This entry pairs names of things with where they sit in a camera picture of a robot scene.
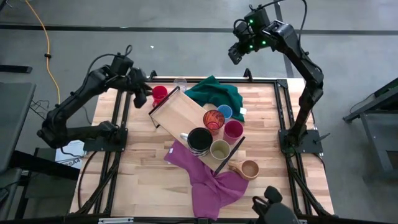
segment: cup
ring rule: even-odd
[[[218,110],[209,110],[203,116],[203,123],[212,135],[218,134],[224,122],[224,115]]]
[[[245,180],[254,180],[259,175],[259,165],[251,160],[228,162],[229,169],[237,172]]]
[[[188,142],[189,151],[197,157],[207,155],[213,142],[213,136],[206,128],[195,128],[189,134],[181,133],[180,137]]]
[[[184,78],[176,78],[173,83],[174,83],[175,86],[179,86],[180,90],[182,92],[185,92],[187,90],[187,81],[186,81],[186,79],[184,79]]]
[[[155,86],[152,90],[152,97],[154,98],[154,102],[152,104],[155,107],[158,103],[160,103],[167,96],[167,89],[164,86]]]
[[[224,140],[216,140],[210,146],[210,154],[217,160],[223,161],[229,156],[231,148]]]
[[[239,121],[228,121],[224,127],[223,140],[232,145],[238,140],[243,134],[243,125]]]
[[[232,109],[228,105],[221,105],[217,107],[217,110],[224,115],[225,122],[227,122],[232,116]]]

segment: black mug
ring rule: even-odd
[[[188,142],[190,152],[197,157],[209,153],[213,136],[206,128],[195,128],[189,134],[181,133],[180,137]]]

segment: red cup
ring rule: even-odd
[[[209,110],[203,116],[203,123],[212,135],[218,134],[224,122],[224,115],[218,110]]]
[[[243,125],[239,121],[228,121],[224,127],[223,140],[233,145],[243,134]]]
[[[155,86],[152,90],[152,97],[154,98],[154,102],[152,104],[155,107],[158,103],[160,103],[167,96],[167,89],[164,86]]]

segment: pink cup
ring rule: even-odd
[[[233,145],[243,134],[243,125],[239,121],[228,121],[224,127],[224,141]]]

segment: towel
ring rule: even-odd
[[[200,106],[206,103],[211,103],[217,107],[228,105],[233,112],[232,118],[244,122],[241,114],[243,97],[238,93],[236,86],[222,85],[214,76],[210,76],[185,91],[185,94]]]
[[[241,198],[249,184],[233,171],[213,177],[213,171],[178,141],[174,141],[164,159],[188,172],[193,214],[197,218],[217,220],[220,208]]]

